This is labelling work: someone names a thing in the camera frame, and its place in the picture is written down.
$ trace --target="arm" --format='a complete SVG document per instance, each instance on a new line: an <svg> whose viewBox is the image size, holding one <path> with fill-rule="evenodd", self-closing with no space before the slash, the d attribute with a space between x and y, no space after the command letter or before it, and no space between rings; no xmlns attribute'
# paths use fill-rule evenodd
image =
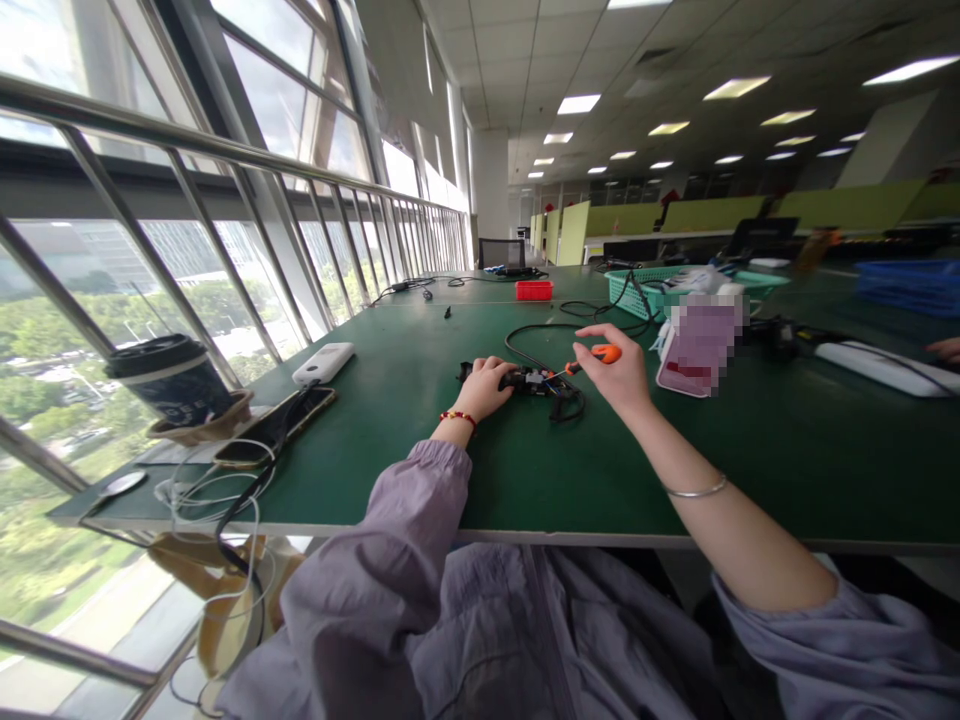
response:
<svg viewBox="0 0 960 720"><path fill-rule="evenodd" d="M516 366L478 359L454 404L477 422L511 396ZM467 499L473 425L442 421L430 440L383 471L366 516L330 538L287 582L286 625L231 677L231 718L419 717L404 641L440 615L444 563Z"/></svg>
<svg viewBox="0 0 960 720"><path fill-rule="evenodd" d="M660 481L678 492L716 486L720 473L654 407L640 346L612 325L584 328L577 335L606 337L623 351L618 362L604 365L574 344L583 369L640 443ZM705 497L671 495L670 500L744 605L769 612L805 610L837 594L833 573L734 485Z"/></svg>

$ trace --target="green tabletop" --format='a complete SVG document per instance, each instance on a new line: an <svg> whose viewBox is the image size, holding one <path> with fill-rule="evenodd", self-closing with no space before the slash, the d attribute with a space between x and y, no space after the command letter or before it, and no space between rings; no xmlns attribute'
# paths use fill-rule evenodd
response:
<svg viewBox="0 0 960 720"><path fill-rule="evenodd" d="M550 272L559 299L606 296L606 279L586 268ZM917 359L925 358L924 344L958 334L956 323L862 301L853 295L854 283L827 272L795 280L774 293L762 314L848 332ZM356 357L330 383L337 402L285 451L261 500L265 531L325 536L358 522L379 472L427 437L452 404L461 361L491 354L516 359L503 344L510 330L578 322L559 302L511 302L512 286L438 282L431 290L429 303L418 290L384 298L254 383L255 404L279 401L295 389L292 372L320 345L356 345ZM452 315L444 319L448 306ZM636 322L621 310L604 318ZM642 344L653 339L650 331ZM522 333L514 342L559 367L572 357L572 340L572 330L558 328ZM650 385L665 416L811 546L960 553L960 403L913 398L821 360L775 364L752 347L737 349L717 397L696 400L657 388L658 364L648 354ZM585 376L575 382L588 400L577 421L552 424L550 400L518 397L483 423L470 445L474 470L460 538L692 546L636 442ZM168 511L152 486L172 470L149 468L144 486L95 521L169 529ZM200 470L189 468L184 479ZM230 492L233 482L216 492ZM51 517L75 522L94 495L74 497ZM250 514L244 517L249 521Z"/></svg>

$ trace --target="red box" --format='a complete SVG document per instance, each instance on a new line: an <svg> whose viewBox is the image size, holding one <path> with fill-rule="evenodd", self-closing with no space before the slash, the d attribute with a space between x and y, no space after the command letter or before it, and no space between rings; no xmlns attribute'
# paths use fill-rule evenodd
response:
<svg viewBox="0 0 960 720"><path fill-rule="evenodd" d="M553 283L549 280L520 280L516 286L517 300L553 299Z"/></svg>

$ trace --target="red beaded bracelet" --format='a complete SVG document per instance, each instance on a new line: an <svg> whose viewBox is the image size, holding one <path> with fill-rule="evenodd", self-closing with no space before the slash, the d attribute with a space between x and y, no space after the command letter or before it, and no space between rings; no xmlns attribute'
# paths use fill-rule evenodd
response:
<svg viewBox="0 0 960 720"><path fill-rule="evenodd" d="M470 424L473 425L473 433L474 433L474 435L476 435L476 433L477 433L477 421L474 420L474 419L473 419L472 417L470 417L469 415L467 415L466 413L462 413L462 412L460 412L459 410L454 410L454 411L452 411L452 412L448 410L447 412L442 412L442 413L440 413L440 419L441 419L441 420L448 420L448 419L458 418L458 417L459 417L459 418L463 418L464 420L469 420L469 421L470 421Z"/></svg>

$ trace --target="orange screwdriver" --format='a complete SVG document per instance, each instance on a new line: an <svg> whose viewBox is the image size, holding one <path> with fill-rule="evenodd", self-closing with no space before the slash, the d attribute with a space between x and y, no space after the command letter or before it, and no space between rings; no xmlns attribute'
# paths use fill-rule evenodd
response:
<svg viewBox="0 0 960 720"><path fill-rule="evenodd" d="M592 348L590 348L590 354L600 360L600 362L602 362L604 365L612 365L620 359L620 356L623 355L623 351L616 345L594 345ZM563 375L564 373L568 375L576 375L582 369L583 368L580 367L580 363L576 361L567 363L567 367L563 372L551 375L550 379L552 380L553 378Z"/></svg>

